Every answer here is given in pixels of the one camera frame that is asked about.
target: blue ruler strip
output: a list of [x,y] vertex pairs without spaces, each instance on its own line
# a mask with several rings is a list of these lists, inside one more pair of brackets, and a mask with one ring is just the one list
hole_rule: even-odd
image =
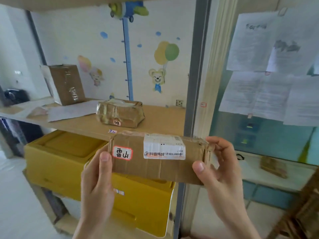
[[127,83],[129,86],[129,98],[133,101],[133,82],[132,82],[132,67],[131,67],[131,52],[130,52],[130,36],[129,23],[127,18],[123,18],[124,44],[126,55]]

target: torn cardboard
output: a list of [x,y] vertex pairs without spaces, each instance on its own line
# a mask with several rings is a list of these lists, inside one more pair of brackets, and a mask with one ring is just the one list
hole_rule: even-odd
[[102,123],[131,128],[145,118],[141,102],[120,99],[99,102],[96,114]]
[[54,102],[66,106],[86,101],[76,65],[40,67]]
[[121,132],[109,142],[113,172],[202,185],[193,162],[210,163],[212,148],[201,138]]

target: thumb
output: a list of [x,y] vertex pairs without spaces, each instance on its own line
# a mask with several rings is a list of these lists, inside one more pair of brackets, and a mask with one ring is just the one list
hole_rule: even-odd
[[111,185],[112,177],[112,156],[108,152],[102,152],[100,154],[99,164],[99,179],[97,187],[101,189],[108,189]]
[[216,186],[218,181],[213,169],[207,167],[202,161],[195,161],[192,167],[197,177],[205,185],[206,189]]

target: blue raindrop decal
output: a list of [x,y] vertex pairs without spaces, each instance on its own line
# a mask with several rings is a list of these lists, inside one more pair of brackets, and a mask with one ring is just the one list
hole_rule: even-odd
[[102,38],[107,39],[108,35],[106,32],[100,32]]

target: fingernail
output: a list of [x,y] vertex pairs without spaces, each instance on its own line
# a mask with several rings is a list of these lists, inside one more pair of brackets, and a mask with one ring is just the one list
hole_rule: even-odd
[[107,153],[107,152],[102,152],[101,155],[100,155],[100,159],[103,162],[109,161],[110,158],[111,158],[111,155],[109,153]]
[[204,170],[204,163],[203,162],[200,162],[200,163],[197,163],[197,165],[196,165],[196,167],[195,167],[195,172],[197,172],[197,173],[201,173],[201,172],[203,172],[203,170]]

